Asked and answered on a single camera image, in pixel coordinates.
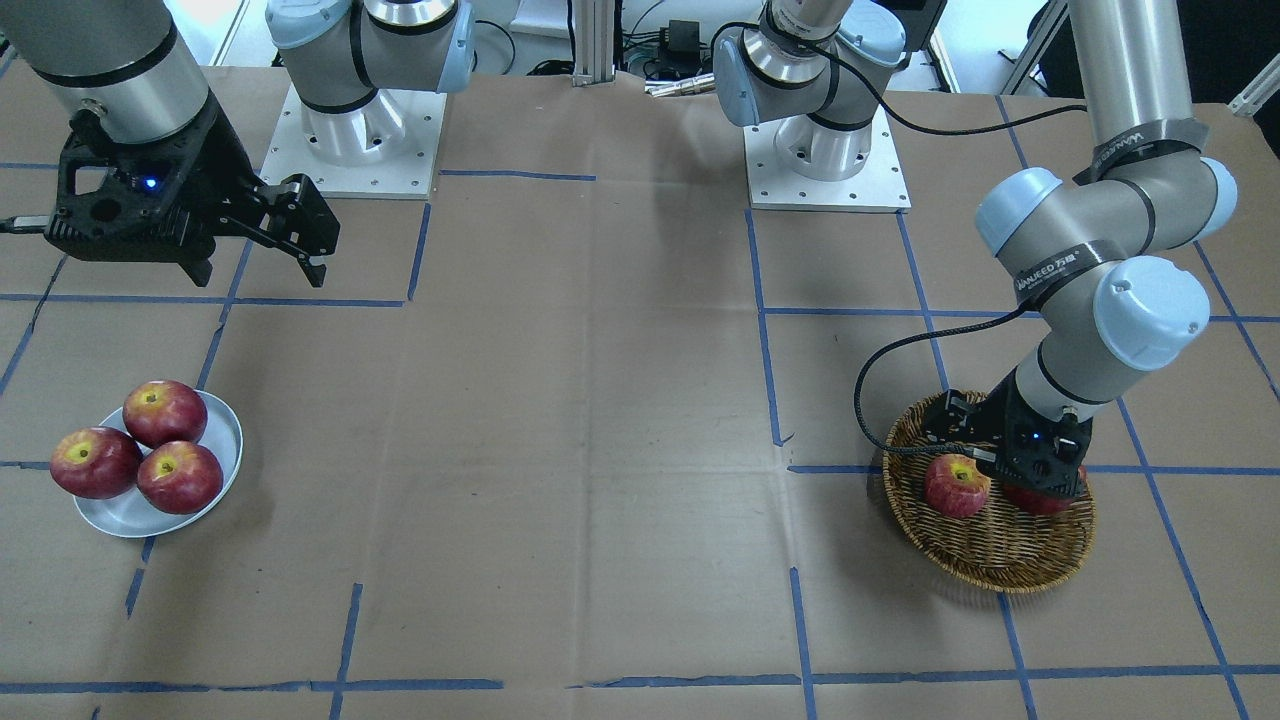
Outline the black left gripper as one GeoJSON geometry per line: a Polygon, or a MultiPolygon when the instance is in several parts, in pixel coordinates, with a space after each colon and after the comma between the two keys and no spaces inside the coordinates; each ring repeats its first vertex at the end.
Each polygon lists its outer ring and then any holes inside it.
{"type": "Polygon", "coordinates": [[[995,478],[1051,498],[1084,493],[1079,470],[1092,428],[1092,420],[1080,421],[1074,411],[1057,420],[1041,416],[1021,397],[1014,372],[983,400],[945,391],[922,418],[927,448],[973,459],[995,478]]]}

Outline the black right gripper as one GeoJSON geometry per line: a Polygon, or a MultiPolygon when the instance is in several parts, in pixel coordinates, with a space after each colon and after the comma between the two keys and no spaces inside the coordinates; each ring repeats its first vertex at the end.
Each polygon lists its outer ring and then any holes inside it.
{"type": "Polygon", "coordinates": [[[170,263],[209,283],[218,236],[293,258],[321,287],[340,222],[310,176],[262,184],[212,95],[174,135],[147,143],[109,138],[84,100],[61,149],[46,238],[87,263],[170,263]]]}

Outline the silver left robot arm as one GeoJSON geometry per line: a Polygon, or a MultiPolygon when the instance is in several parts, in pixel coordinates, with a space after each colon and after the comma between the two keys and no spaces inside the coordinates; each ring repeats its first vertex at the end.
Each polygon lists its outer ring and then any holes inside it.
{"type": "MultiPolygon", "coordinates": [[[[756,23],[730,22],[710,41],[716,92],[736,126],[806,117],[829,131],[860,131],[868,100],[916,132],[996,132],[1001,126],[918,126],[883,100],[872,55],[841,20],[854,1],[768,1],[756,23]]],[[[1091,118],[1091,164],[1070,184],[1033,167],[995,186],[975,227],[1012,281],[1016,309],[993,322],[895,341],[859,372],[854,411],[864,436],[893,456],[960,454],[1011,486],[1044,497],[1083,493],[1079,466],[1093,416],[1167,366],[1210,320],[1193,274],[1156,254],[1222,228],[1238,200],[1228,168],[1202,156],[1208,128],[1194,118],[1176,1],[1068,1],[1091,118]],[[1034,311],[1048,334],[982,401],[948,389],[890,445],[861,411],[870,368],[891,350],[987,331],[1034,311]]]]}

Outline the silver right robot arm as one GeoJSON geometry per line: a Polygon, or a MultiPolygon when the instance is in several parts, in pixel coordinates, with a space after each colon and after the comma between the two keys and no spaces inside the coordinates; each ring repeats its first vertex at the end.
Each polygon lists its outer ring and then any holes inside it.
{"type": "MultiPolygon", "coordinates": [[[[340,223],[305,173],[261,178],[161,1],[5,1],[5,40],[68,111],[58,192],[41,234],[86,263],[163,263],[206,286],[218,238],[293,258],[314,287],[340,223]]],[[[408,138],[394,91],[467,87],[467,1],[271,1],[268,29],[314,155],[379,161],[408,138]]]]}

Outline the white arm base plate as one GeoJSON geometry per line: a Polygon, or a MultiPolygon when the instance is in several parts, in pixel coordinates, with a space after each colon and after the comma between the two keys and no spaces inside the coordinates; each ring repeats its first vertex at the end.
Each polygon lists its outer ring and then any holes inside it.
{"type": "Polygon", "coordinates": [[[325,199],[426,200],[448,95],[383,88],[346,113],[320,113],[289,88],[260,176],[307,176],[325,199]]]}
{"type": "Polygon", "coordinates": [[[791,117],[742,131],[750,204],[785,211],[896,213],[911,208],[888,118],[854,131],[791,117]]]}

